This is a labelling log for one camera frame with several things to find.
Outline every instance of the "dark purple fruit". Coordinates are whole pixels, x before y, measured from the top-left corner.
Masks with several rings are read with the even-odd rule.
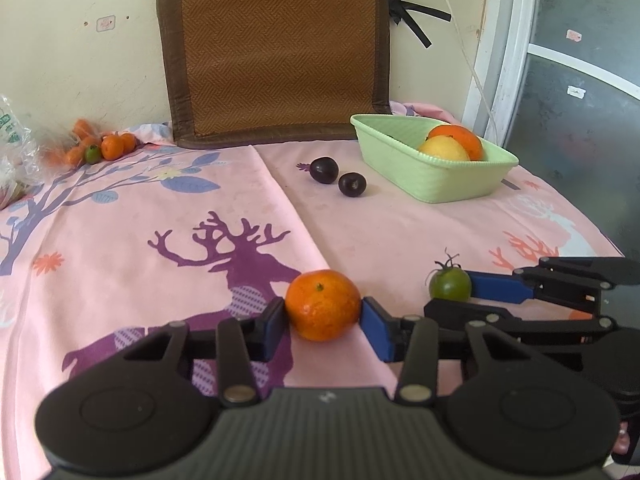
[[[338,168],[338,163],[330,156],[321,156],[311,163],[309,173],[313,180],[320,184],[332,184],[338,178],[340,168]]]
[[[338,187],[343,195],[360,196],[367,189],[367,179],[359,173],[345,173],[340,177]]]

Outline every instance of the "wall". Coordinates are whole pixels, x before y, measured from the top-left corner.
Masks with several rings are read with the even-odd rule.
[[[79,116],[105,129],[170,118],[156,0],[0,0],[0,92],[33,123],[68,128]],[[446,10],[444,0],[410,0]],[[451,0],[475,57],[484,0]],[[103,16],[115,28],[96,31]],[[454,27],[414,13],[425,50],[392,23],[391,98],[427,101],[460,117],[470,83]]]

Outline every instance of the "pink sticker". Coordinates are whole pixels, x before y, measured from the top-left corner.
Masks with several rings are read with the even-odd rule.
[[[576,32],[575,30],[569,29],[566,32],[566,38],[571,41],[575,41],[576,43],[582,39],[582,34],[580,32]]]

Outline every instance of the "green basket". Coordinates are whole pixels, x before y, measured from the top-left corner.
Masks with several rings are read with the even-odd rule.
[[[455,202],[491,194],[518,158],[488,140],[480,139],[484,160],[443,160],[417,151],[429,132],[440,124],[425,117],[354,115],[364,161],[400,189],[432,204]]]

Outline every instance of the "grey frosted glass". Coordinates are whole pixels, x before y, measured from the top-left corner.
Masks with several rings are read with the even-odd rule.
[[[640,260],[640,102],[532,55],[525,74],[506,149]]]
[[[569,29],[582,40],[568,40]],[[640,86],[640,0],[538,0],[531,43]]]

